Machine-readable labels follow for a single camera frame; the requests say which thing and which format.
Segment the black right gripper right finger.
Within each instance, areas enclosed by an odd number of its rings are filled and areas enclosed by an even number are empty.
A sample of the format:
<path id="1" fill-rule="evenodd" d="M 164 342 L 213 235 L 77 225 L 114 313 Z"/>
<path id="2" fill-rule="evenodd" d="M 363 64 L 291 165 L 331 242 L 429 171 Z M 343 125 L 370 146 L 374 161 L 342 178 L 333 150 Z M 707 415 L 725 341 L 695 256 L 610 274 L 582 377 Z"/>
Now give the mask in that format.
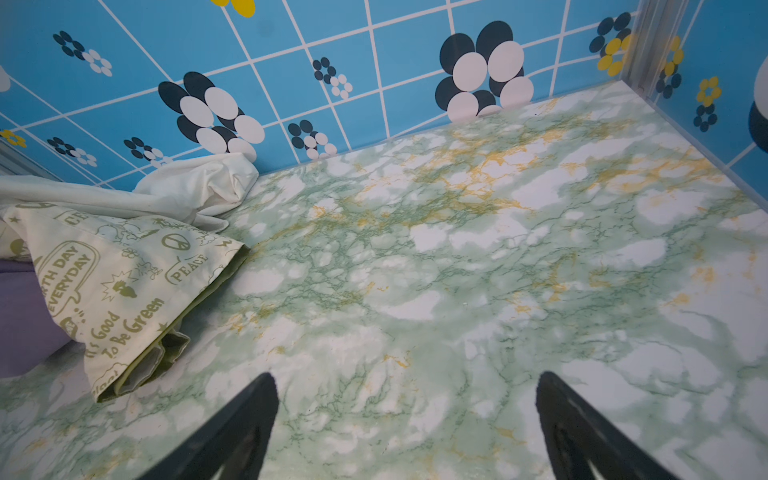
<path id="1" fill-rule="evenodd" d="M 545 371 L 536 408 L 557 479 L 674 479 L 564 380 Z"/>

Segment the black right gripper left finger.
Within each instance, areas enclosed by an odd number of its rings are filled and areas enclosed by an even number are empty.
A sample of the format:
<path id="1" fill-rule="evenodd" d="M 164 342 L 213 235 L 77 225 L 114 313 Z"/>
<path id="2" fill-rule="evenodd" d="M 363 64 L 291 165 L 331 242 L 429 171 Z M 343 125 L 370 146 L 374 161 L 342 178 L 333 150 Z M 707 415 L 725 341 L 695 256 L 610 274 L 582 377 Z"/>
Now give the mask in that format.
<path id="1" fill-rule="evenodd" d="M 156 465 L 144 479 L 257 479 L 279 407 L 264 372 Z"/>

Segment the purple shirt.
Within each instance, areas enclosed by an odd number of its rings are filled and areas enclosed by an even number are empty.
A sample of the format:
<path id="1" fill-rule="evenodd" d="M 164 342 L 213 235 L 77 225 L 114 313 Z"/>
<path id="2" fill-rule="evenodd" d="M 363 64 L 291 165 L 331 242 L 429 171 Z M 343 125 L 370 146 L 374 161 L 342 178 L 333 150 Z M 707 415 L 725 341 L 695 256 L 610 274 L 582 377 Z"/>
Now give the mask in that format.
<path id="1" fill-rule="evenodd" d="M 32 263 L 1 261 L 1 378 L 21 376 L 72 339 L 53 321 Z"/>

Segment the cream green printed cloth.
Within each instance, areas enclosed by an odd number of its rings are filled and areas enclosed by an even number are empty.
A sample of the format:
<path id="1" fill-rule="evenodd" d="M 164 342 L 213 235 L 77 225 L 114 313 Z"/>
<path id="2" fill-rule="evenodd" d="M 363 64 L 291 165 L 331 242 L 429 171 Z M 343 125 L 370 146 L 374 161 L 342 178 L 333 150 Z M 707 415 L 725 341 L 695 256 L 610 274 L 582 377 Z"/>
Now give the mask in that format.
<path id="1" fill-rule="evenodd" d="M 31 260 L 53 322 L 84 347 L 98 402 L 159 377 L 186 350 L 183 319 L 242 265 L 243 243 L 158 216 L 4 205 L 1 256 Z"/>

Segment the plain white cloth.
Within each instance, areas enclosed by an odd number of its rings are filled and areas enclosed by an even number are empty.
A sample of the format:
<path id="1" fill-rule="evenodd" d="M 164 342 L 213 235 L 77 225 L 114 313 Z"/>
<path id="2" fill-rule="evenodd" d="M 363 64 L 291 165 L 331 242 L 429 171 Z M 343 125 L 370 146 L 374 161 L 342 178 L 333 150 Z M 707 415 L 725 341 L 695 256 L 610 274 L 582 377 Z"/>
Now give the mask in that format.
<path id="1" fill-rule="evenodd" d="M 240 206 L 258 178 L 258 170 L 242 153 L 174 161 L 150 173 L 131 191 L 34 176 L 3 176 L 1 209 L 53 204 L 124 219 L 159 215 L 219 232 L 228 226 L 220 216 Z"/>

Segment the aluminium corner post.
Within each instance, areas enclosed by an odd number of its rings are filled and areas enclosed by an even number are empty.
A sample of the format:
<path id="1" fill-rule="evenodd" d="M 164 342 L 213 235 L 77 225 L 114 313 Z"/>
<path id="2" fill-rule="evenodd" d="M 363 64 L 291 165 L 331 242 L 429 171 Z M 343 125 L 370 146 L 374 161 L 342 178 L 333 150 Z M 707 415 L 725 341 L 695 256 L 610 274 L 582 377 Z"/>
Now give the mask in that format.
<path id="1" fill-rule="evenodd" d="M 621 79 L 643 99 L 655 91 L 659 71 L 688 4 L 688 0 L 640 2 Z"/>

